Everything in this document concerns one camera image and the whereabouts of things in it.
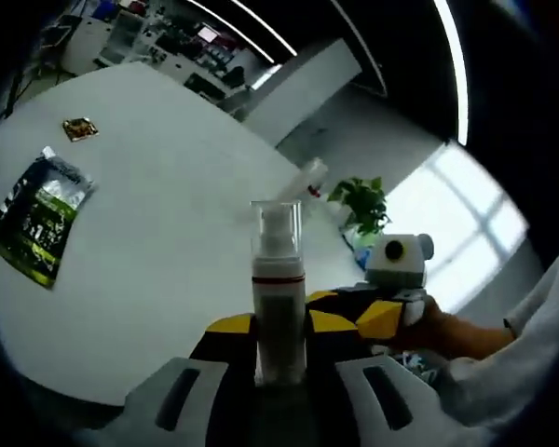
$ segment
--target foam pump bottle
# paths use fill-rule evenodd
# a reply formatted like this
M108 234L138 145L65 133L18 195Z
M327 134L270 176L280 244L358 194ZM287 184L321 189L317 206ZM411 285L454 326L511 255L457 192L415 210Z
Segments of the foam pump bottle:
M264 385L305 376L305 269L300 201L253 202L252 294Z

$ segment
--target green snack bag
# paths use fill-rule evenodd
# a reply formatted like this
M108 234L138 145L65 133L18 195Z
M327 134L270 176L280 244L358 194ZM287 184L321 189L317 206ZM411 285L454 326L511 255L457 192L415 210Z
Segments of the green snack bag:
M93 182L45 147L0 207L0 255L51 289L78 209Z

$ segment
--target clear plastic cap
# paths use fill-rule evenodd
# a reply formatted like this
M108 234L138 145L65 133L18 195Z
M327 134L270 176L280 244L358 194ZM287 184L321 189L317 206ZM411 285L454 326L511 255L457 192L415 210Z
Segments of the clear plastic cap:
M251 202L255 212L253 258L301 256L302 216L300 200Z

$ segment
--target green leaves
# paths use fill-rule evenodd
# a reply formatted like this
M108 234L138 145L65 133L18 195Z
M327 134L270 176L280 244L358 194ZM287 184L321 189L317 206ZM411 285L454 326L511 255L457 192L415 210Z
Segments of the green leaves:
M327 200L341 202L352 209L344 225L346 228L357 225L362 235L377 233L389 222L382 185L381 177L371 181L352 177L338 183Z

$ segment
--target desk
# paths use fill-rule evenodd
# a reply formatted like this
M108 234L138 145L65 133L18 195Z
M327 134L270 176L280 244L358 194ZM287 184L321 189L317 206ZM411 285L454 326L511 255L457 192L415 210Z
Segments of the desk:
M113 25L95 19L83 19L62 56L61 66L73 75L84 75L95 71L98 66L93 62L103 49L112 31ZM153 46L157 37L140 34L139 39L146 46ZM219 88L226 96L230 96L232 88L228 87L221 79L215 77L208 70L197 65L182 55L170 54L161 48L158 51L167 55L166 60L157 64L154 68L161 73L171 77L177 83L184 85L192 74L197 74L208 82ZM132 59L136 55L130 55L127 59Z
M78 116L100 134L69 142L61 122ZM38 384L121 405L214 320L252 311L249 202L273 197L297 168L141 63L66 81L2 122L0 204L47 144L98 189L52 291L0 257L0 340ZM309 292L362 280L323 215L307 221L303 246Z

